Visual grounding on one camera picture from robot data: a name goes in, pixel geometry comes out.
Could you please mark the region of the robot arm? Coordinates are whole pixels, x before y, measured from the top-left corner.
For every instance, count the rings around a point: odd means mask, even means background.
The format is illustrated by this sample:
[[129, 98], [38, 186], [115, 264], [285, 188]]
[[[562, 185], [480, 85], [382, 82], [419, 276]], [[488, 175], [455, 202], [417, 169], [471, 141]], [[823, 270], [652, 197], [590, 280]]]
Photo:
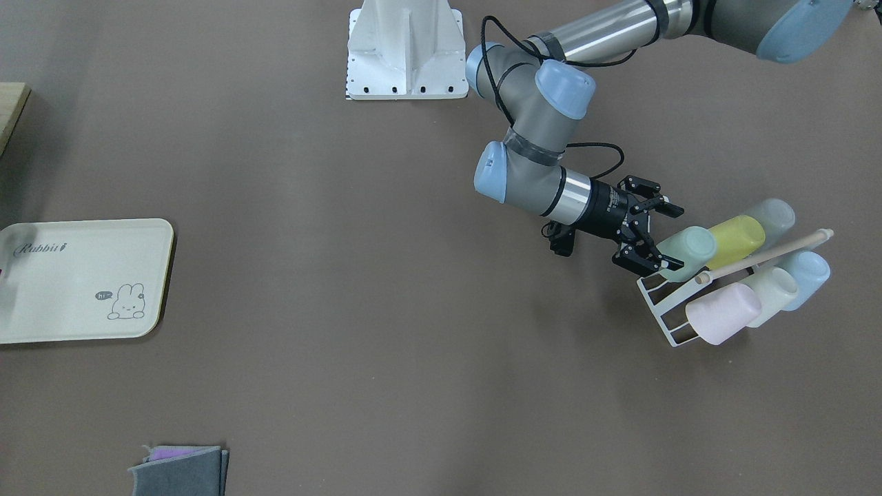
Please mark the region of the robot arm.
[[796, 63], [818, 50], [852, 7], [850, 1], [622, 1], [513, 47], [483, 41], [467, 57], [467, 81], [494, 101], [509, 129], [483, 151], [473, 185], [545, 218], [557, 255], [569, 256], [582, 230], [614, 242], [613, 262], [631, 273], [681, 272], [684, 261], [660, 251], [651, 236], [652, 211], [683, 213], [659, 183], [627, 176], [613, 186], [563, 167], [595, 93], [586, 70], [620, 65], [659, 39], [690, 34], [761, 60]]

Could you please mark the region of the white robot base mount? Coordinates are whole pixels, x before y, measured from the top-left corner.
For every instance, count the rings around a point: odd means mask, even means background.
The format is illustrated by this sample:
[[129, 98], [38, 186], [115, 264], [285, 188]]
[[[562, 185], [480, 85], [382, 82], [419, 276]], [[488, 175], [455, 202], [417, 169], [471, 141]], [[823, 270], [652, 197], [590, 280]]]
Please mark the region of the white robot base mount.
[[463, 16], [447, 1], [365, 1], [349, 14], [346, 97], [354, 101], [461, 99]]

